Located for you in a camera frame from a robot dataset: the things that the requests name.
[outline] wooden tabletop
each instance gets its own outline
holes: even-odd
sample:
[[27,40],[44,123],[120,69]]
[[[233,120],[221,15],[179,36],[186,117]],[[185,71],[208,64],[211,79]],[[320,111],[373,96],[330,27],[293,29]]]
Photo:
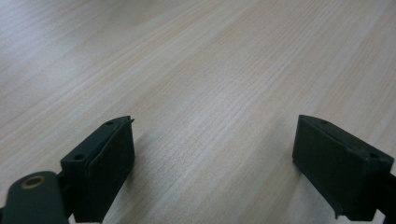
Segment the wooden tabletop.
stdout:
[[0,206],[130,115],[105,223],[349,223],[291,162],[300,114],[396,157],[396,1],[0,2]]

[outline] screw hole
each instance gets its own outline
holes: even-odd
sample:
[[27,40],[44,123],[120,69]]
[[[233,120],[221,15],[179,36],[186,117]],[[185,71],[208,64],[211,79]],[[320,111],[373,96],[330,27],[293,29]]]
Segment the screw hole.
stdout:
[[74,158],[76,161],[81,161],[82,159],[84,159],[84,155],[77,155]]
[[377,156],[376,154],[374,154],[374,153],[370,153],[370,157],[371,157],[371,158],[374,158],[374,159],[377,159],[377,158],[378,158],[378,156]]
[[23,181],[21,187],[23,189],[34,189],[40,186],[44,182],[45,177],[43,175],[35,175],[30,177],[29,179]]

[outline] wooden table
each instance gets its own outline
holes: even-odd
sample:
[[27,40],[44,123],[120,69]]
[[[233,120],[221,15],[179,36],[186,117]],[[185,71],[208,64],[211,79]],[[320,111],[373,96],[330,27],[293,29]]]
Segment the wooden table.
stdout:
[[5,0],[0,59],[2,205],[124,115],[105,223],[349,223],[291,162],[299,114],[396,157],[393,0]]

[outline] black object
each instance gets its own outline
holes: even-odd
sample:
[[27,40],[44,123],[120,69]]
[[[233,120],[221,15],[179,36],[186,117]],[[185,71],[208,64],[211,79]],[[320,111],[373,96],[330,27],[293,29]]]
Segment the black object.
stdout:
[[396,223],[394,159],[330,122],[300,116],[293,161],[336,216],[371,221],[378,208]]
[[134,165],[130,117],[100,126],[61,159],[63,170],[15,182],[0,210],[1,224],[102,222]]

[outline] wood grain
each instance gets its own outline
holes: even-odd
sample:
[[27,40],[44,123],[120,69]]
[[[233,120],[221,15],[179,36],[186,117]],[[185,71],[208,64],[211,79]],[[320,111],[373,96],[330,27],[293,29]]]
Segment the wood grain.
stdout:
[[395,21],[392,0],[1,1],[0,204],[131,115],[105,223],[350,223],[292,165],[297,117],[396,157]]

